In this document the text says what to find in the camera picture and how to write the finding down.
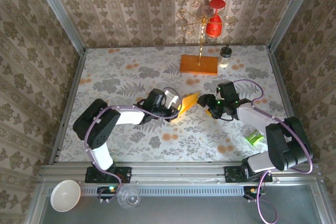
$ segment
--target floral tablecloth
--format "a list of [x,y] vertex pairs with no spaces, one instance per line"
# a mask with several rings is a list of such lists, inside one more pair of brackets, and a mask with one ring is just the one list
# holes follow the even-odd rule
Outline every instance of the floral tablecloth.
[[[217,56],[221,46],[206,46],[206,56]],[[256,104],[277,116],[285,116],[280,93],[265,46],[232,46],[226,69],[217,76],[180,73],[182,54],[197,55],[199,47],[147,47],[88,49],[86,62],[67,128],[59,161],[88,161],[83,141],[72,130],[74,121],[96,99],[110,105],[131,105],[146,98],[153,88],[174,87],[183,97],[214,93],[227,80],[251,79],[265,96]],[[235,84],[240,98],[260,95],[249,82]],[[240,121],[214,120],[200,106],[193,106],[171,123],[152,120],[145,125],[118,125],[107,145],[115,161],[240,161],[267,150],[266,140],[252,146],[243,137]]]

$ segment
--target white bowl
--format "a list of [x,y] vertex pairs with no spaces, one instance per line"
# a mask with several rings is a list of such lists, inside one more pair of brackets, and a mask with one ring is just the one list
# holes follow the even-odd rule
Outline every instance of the white bowl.
[[64,180],[51,193],[51,206],[58,212],[72,209],[79,201],[80,187],[73,180]]

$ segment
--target gray floor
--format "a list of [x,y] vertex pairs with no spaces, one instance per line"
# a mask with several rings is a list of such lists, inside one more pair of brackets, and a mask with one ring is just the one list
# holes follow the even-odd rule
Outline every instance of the gray floor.
[[[321,223],[311,190],[307,186],[269,186],[267,195],[276,207],[277,224]],[[262,205],[266,220],[274,219],[270,207]],[[122,223],[122,224],[254,224],[262,223],[256,204],[242,197],[142,197],[140,205],[122,209],[117,199],[99,204],[96,197],[82,197],[69,212],[53,210],[47,199],[43,224]]]

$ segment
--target small glass jar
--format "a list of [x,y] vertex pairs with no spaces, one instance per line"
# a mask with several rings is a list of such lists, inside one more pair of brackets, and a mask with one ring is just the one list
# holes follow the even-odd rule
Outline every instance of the small glass jar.
[[221,68],[226,68],[230,63],[230,58],[232,54],[232,49],[227,45],[222,47],[218,56],[218,66]]

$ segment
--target clear plastic cup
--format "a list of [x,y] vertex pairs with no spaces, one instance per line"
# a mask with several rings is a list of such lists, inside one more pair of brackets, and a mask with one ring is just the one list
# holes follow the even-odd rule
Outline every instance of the clear plastic cup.
[[124,209],[136,207],[140,203],[140,193],[135,186],[124,185],[118,192],[118,203]]

